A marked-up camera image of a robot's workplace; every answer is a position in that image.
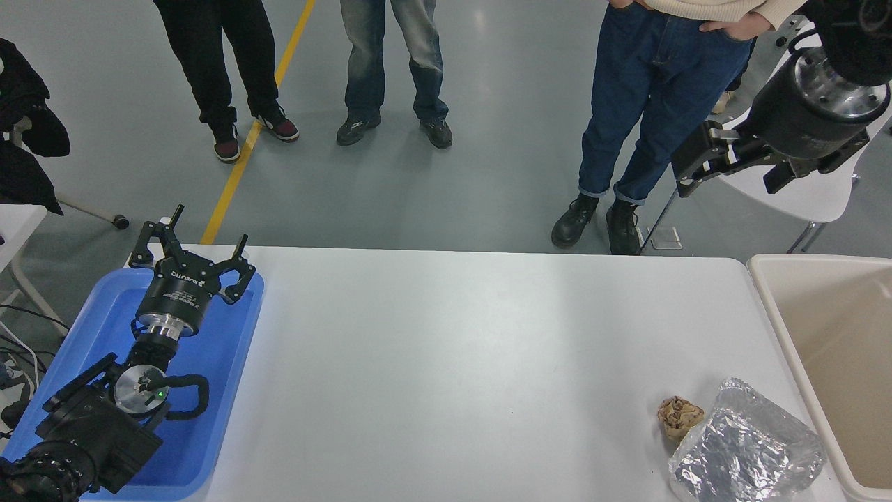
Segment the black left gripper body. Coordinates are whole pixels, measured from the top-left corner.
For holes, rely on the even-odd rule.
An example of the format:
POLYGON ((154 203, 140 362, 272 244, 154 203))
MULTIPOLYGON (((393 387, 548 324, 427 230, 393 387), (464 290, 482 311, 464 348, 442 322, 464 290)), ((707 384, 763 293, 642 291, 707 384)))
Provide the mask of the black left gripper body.
POLYGON ((175 257, 156 261, 152 282, 137 308, 137 321, 150 326, 166 317, 181 321, 185 328, 200 328, 224 273, 222 264, 198 255, 185 255, 184 264, 175 257))

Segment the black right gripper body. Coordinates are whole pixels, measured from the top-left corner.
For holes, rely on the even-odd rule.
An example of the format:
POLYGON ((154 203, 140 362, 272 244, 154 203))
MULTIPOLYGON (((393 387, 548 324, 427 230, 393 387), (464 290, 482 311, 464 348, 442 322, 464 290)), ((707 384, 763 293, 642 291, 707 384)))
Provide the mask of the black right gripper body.
POLYGON ((743 130, 783 156, 788 172, 834 172, 866 142, 872 88, 829 63, 785 63, 754 99, 743 130))

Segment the person's left hand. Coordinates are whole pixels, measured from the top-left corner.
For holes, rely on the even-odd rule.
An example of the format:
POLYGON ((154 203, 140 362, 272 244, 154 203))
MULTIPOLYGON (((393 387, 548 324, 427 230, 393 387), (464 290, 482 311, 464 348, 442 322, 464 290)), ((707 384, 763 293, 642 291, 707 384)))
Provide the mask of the person's left hand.
POLYGON ((736 22, 710 20, 700 25, 700 32, 724 31, 729 37, 739 40, 756 38, 769 29, 772 29, 770 20, 758 12, 746 13, 736 22))

